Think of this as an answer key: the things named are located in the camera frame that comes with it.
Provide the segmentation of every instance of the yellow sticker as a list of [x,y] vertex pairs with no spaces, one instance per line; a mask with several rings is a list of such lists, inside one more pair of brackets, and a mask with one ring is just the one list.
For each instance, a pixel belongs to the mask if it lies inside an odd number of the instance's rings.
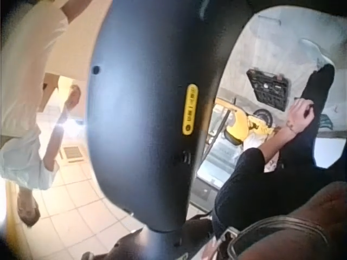
[[194,129],[195,112],[199,89],[195,84],[190,84],[187,88],[185,97],[183,126],[182,132],[184,135],[191,135]]

